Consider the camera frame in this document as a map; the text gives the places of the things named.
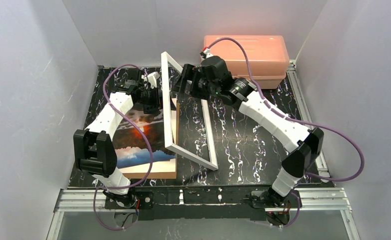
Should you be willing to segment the sunset landscape photo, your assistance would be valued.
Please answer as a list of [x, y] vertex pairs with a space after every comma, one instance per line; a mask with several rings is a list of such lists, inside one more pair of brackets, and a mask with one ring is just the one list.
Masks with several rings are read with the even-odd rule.
[[166, 162], [175, 158], [175, 154], [165, 148], [163, 110], [155, 113], [151, 123], [142, 122], [143, 106], [135, 104], [125, 116], [138, 128], [134, 128], [128, 121], [122, 120], [113, 136], [113, 146], [117, 155], [119, 169], [148, 164], [150, 153], [145, 140], [140, 133], [144, 133], [150, 143], [154, 162]]

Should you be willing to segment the white picture frame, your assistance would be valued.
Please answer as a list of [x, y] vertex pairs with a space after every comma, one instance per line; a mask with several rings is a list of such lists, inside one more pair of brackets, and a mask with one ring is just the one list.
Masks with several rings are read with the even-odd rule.
[[183, 67], [178, 64], [166, 51], [162, 52], [161, 55], [161, 89], [162, 89], [162, 103], [163, 103], [163, 126], [164, 126], [164, 143], [165, 148], [168, 150], [183, 156], [199, 165], [204, 166], [212, 171], [219, 169], [216, 146], [213, 136], [212, 121], [210, 118], [210, 111], [208, 101], [201, 100], [201, 112], [204, 120], [204, 128], [206, 134], [206, 142], [209, 154], [209, 160], [205, 160], [202, 157], [184, 149], [183, 147], [175, 144], [174, 136], [178, 134], [176, 127], [178, 120], [174, 117], [173, 113], [176, 111], [172, 110], [171, 103], [172, 99], [170, 96], [171, 88], [169, 81], [169, 66], [172, 66], [179, 73], [182, 72]]

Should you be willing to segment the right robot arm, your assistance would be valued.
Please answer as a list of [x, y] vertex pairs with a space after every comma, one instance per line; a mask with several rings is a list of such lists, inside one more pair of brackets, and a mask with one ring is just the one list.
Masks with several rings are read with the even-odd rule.
[[289, 154], [282, 161], [268, 195], [277, 200], [285, 199], [305, 175], [309, 162], [320, 154], [324, 132], [318, 127], [310, 129], [290, 120], [261, 96], [261, 90], [254, 82], [244, 77], [233, 77], [226, 62], [217, 55], [205, 58], [200, 66], [181, 66], [164, 52], [161, 67], [169, 66], [179, 72], [179, 78], [172, 88], [167, 83], [163, 84], [165, 94], [188, 94], [200, 100], [216, 97], [257, 122], [280, 141]]

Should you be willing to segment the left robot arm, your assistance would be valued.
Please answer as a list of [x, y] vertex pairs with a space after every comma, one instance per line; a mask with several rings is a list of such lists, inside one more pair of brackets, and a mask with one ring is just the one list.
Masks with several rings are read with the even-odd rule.
[[85, 129], [78, 129], [73, 134], [75, 167], [98, 179], [114, 195], [127, 195], [131, 184], [117, 167], [114, 134], [123, 116], [134, 105], [142, 106], [144, 114], [160, 111], [159, 77], [158, 72], [152, 72], [139, 80], [126, 79], [118, 83], [96, 119]]

